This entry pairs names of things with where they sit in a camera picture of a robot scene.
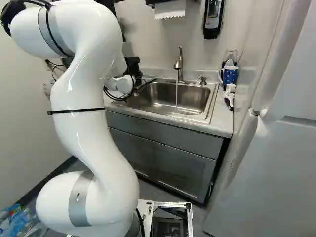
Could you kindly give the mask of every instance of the running water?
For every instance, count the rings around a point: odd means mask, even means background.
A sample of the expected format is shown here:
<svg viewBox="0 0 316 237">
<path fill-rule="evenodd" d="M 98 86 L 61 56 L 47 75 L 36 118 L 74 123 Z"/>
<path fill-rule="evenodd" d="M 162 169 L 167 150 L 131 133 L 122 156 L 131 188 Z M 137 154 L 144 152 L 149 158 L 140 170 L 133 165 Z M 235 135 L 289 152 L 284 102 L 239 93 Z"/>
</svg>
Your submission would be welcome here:
<svg viewBox="0 0 316 237">
<path fill-rule="evenodd" d="M 176 110 L 178 110 L 178 80 L 176 80 Z"/>
</svg>

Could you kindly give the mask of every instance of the polka dot mug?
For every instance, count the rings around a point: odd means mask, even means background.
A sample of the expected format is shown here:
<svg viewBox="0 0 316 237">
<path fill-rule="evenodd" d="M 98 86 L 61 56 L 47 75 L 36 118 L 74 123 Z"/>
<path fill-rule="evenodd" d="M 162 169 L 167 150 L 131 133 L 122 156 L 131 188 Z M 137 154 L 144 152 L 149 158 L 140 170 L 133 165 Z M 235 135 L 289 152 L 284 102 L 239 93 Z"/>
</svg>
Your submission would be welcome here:
<svg viewBox="0 0 316 237">
<path fill-rule="evenodd" d="M 239 67 L 237 66 L 225 66 L 218 71 L 218 79 L 223 85 L 225 90 L 226 85 L 233 83 L 236 84 L 238 78 Z"/>
</svg>

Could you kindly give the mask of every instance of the stainless steel sink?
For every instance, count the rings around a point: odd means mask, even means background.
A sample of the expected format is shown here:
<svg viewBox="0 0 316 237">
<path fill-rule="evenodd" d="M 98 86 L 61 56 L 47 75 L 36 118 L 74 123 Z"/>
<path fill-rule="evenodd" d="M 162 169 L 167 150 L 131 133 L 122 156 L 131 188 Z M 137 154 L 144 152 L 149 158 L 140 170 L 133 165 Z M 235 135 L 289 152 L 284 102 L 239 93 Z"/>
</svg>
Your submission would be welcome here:
<svg viewBox="0 0 316 237">
<path fill-rule="evenodd" d="M 168 79 L 155 79 L 146 87 L 135 91 L 127 102 L 113 104 L 137 110 L 209 123 L 216 99 L 218 84 L 206 86 L 178 84 L 178 106 L 176 107 L 176 84 Z"/>
</svg>

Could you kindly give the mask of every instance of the white refrigerator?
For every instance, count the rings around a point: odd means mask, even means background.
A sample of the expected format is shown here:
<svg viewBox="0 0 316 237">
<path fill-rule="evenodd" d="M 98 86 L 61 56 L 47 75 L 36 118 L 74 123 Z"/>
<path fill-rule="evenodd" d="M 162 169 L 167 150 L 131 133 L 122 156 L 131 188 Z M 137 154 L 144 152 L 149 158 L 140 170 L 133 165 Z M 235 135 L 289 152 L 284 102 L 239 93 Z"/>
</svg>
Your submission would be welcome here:
<svg viewBox="0 0 316 237">
<path fill-rule="evenodd" d="M 211 236 L 316 236 L 316 0 L 279 2 L 258 80 L 246 94 L 237 84 L 246 109 L 210 201 Z"/>
</svg>

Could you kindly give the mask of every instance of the black soap dispenser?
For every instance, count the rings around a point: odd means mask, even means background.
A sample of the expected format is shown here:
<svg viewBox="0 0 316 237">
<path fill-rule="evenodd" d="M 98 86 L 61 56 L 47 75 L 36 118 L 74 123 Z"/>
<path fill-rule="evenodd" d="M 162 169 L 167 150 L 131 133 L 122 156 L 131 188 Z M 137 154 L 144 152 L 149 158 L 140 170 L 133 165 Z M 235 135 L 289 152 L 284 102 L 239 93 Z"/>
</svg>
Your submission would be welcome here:
<svg viewBox="0 0 316 237">
<path fill-rule="evenodd" d="M 224 0 L 206 0 L 203 21 L 204 39 L 216 39 L 222 27 Z"/>
</svg>

